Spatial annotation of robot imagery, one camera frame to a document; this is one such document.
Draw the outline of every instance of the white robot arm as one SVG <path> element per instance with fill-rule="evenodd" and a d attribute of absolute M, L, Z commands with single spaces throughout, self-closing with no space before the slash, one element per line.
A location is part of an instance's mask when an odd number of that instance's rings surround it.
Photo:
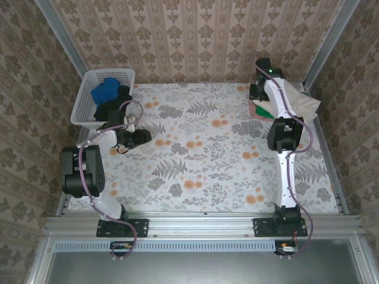
<path fill-rule="evenodd" d="M 286 100 L 288 111 L 296 115 L 296 113 L 293 111 L 290 105 L 290 102 L 288 101 L 287 94 L 285 93 L 284 79 L 276 78 L 275 80 L 280 85 L 282 92 L 284 93 L 284 99 Z M 275 118 L 291 119 L 290 115 L 288 114 L 288 111 L 285 110 L 284 103 L 279 93 L 278 87 L 273 83 L 272 80 L 267 80 L 265 82 L 264 90 L 266 94 L 268 95 L 268 98 L 273 108 L 274 113 L 272 115 Z M 290 185 L 288 184 L 287 172 L 289 171 L 290 181 L 291 181 L 290 184 L 292 186 L 293 194 L 296 197 L 295 174 L 294 174 L 295 154 L 292 154 L 289 156 L 290 168 L 288 168 L 287 156 L 290 152 L 291 150 L 283 150 L 282 152 L 276 152 L 276 155 L 275 155 L 275 160 L 277 163 L 277 172 L 278 172 L 278 192 L 277 192 L 277 197 L 275 198 L 275 203 L 279 207 L 285 206 L 286 208 L 291 208 L 291 207 L 296 206 L 296 203 L 290 194 L 290 191 L 289 191 Z"/>
<path fill-rule="evenodd" d="M 284 88 L 280 68 L 272 68 L 269 58 L 256 62 L 257 84 L 250 85 L 249 99 L 270 101 L 274 122 L 267 136 L 268 147 L 275 151 L 278 171 L 278 190 L 272 218 L 254 219 L 256 237 L 307 236 L 305 220 L 301 217 L 296 198 L 294 158 L 303 130 L 303 119 L 293 111 Z"/>
<path fill-rule="evenodd" d="M 112 111 L 110 117 L 113 119 L 88 140 L 62 150 L 62 190 L 74 198 L 87 201 L 100 214 L 98 237 L 126 236 L 128 227 L 124 224 L 129 221 L 122 204 L 104 190 L 101 153 L 120 144 L 130 150 L 152 139 L 148 130 L 135 130 L 132 122 L 125 129 L 124 116 L 121 111 Z"/>

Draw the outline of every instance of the table surface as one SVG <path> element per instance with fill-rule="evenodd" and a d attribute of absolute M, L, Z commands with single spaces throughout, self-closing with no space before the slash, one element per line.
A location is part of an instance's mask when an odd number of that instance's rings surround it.
<path fill-rule="evenodd" d="M 153 140 L 118 154 L 102 153 L 106 186 L 126 210 L 272 212 L 277 170 L 266 138 L 271 122 L 250 117 L 249 85 L 135 85 L 144 105 L 140 128 Z M 128 106 L 138 115 L 139 107 Z M 298 200 L 310 212 L 337 213 L 313 123 L 312 148 L 295 158 Z M 305 131 L 300 148 L 309 143 Z M 72 198 L 69 209 L 89 209 Z"/>

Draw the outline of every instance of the plastic basket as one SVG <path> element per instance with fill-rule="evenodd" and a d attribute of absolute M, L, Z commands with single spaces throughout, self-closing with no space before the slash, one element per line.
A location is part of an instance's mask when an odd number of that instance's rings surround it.
<path fill-rule="evenodd" d="M 84 126 L 90 130 L 102 126 L 105 121 L 96 121 L 94 118 L 97 106 L 92 99 L 91 91 L 100 83 L 103 83 L 105 78 L 112 77 L 120 81 L 121 85 L 128 86 L 130 88 L 129 94 L 132 96 L 135 76 L 136 72 L 133 69 L 125 68 L 95 69 L 87 71 L 84 74 L 81 87 L 79 88 L 73 106 L 70 119 L 71 123 Z"/>

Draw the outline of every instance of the folded fabric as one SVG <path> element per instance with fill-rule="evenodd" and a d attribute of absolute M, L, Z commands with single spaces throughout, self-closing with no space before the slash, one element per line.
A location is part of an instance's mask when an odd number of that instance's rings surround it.
<path fill-rule="evenodd" d="M 112 99 L 110 101 L 104 102 L 101 104 L 97 111 L 94 114 L 94 117 L 96 118 L 96 121 L 108 121 L 108 113 L 110 111 L 116 111 L 119 109 L 120 105 L 125 102 L 132 99 L 132 97 L 129 95 L 130 88 L 128 86 L 120 86 L 117 89 L 118 97 L 115 99 Z M 129 103 L 125 104 L 123 108 L 121 109 L 123 112 L 126 112 L 126 107 Z"/>
<path fill-rule="evenodd" d="M 114 78 L 105 78 L 104 82 L 91 91 L 92 98 L 97 106 L 118 97 L 117 89 L 120 83 Z"/>
<path fill-rule="evenodd" d="M 265 111 L 260 106 L 257 106 L 252 101 L 249 101 L 249 112 L 252 118 L 262 121 L 274 121 L 274 117 L 268 112 Z"/>
<path fill-rule="evenodd" d="M 296 116 L 303 117 L 305 123 L 308 123 L 317 117 L 316 111 L 319 108 L 320 101 L 302 94 L 287 80 L 284 80 L 284 89 Z M 275 116 L 274 109 L 270 102 L 260 102 L 259 100 L 254 99 L 253 103 Z"/>

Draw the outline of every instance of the damask wallpaper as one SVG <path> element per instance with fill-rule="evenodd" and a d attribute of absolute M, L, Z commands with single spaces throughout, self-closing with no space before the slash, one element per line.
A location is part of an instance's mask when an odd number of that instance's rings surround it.
<path fill-rule="evenodd" d="M 360 1 L 311 88 L 352 213 L 379 263 L 379 1 Z"/>
<path fill-rule="evenodd" d="M 78 135 L 80 78 L 33 1 L 0 1 L 0 283 L 23 283 Z"/>
<path fill-rule="evenodd" d="M 270 56 L 287 79 L 309 68 L 342 0 L 52 0 L 89 69 L 136 83 L 250 82 Z"/>

